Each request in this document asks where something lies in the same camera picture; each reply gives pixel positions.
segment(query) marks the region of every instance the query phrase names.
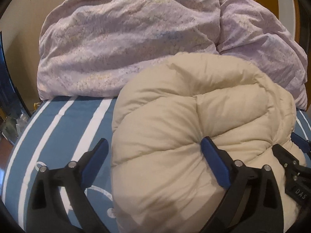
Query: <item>blue gripper pad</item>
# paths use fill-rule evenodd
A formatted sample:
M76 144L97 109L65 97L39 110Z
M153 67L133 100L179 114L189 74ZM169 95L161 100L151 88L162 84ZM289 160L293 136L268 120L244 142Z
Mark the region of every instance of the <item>blue gripper pad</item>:
M218 184L225 189L229 189L231 186L230 172L217 153L218 148L210 138L205 137L202 139L201 150Z
M101 139L95 148L95 153L93 156L90 158L90 161L88 164L85 166L83 172L81 173L81 188L82 190L85 190L86 188L90 187L100 168L102 167L108 152L109 152L109 144L106 139Z
M310 151L310 146L306 140L297 135L296 133L292 133L290 135L291 141L297 145L304 153L308 153Z

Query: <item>lavender comforter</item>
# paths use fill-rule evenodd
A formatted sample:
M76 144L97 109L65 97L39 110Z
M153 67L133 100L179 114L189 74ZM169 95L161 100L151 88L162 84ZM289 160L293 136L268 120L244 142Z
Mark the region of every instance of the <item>lavender comforter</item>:
M253 0L66 0L42 26L39 95L117 96L180 51L249 60L307 106L307 55Z

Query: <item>puffy quilted fabric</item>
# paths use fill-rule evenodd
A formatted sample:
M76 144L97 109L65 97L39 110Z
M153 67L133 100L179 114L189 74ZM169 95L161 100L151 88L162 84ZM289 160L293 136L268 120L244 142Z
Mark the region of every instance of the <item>puffy quilted fabric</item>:
M248 61L177 54L138 74L121 91L113 117L112 189L121 232L198 232L224 195L200 151L210 136L235 160L269 164L279 185L285 230L299 208L284 193L271 147L290 141L293 97Z

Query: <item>blue and white striped fabric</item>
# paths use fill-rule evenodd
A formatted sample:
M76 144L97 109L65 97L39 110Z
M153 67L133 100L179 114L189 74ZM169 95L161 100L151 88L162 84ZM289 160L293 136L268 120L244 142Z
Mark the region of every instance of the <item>blue and white striped fabric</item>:
M294 132L305 140L311 140L311 120L307 113L303 110L297 109L297 117ZM307 167L311 168L310 158L304 155L307 161Z
M92 150L103 137L111 145L111 122L116 99L92 97L57 97L45 102L31 118L19 138L9 160L3 182L2 200L13 218L25 228L28 200L38 168L64 167ZM297 110L295 133L311 139L311 121L304 111ZM113 213L110 181L111 152L107 156L87 197L111 233L117 233ZM79 223L61 189L64 206L71 223Z

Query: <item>screw head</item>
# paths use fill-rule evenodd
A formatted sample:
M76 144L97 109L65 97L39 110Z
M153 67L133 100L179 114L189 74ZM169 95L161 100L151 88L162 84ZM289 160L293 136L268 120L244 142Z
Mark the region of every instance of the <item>screw head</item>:
M263 168L264 168L267 172L271 171L271 166L269 166L269 165L265 165Z
M45 172L48 168L46 166L41 166L39 171L40 172Z
M70 161L69 164L68 164L68 167L69 167L69 168L74 168L74 167L76 167L76 165L77 165L77 162L75 162L75 161Z
M240 161L240 160L236 160L236 161L234 161L234 164L235 164L236 166L240 167L240 166L243 165L243 162Z

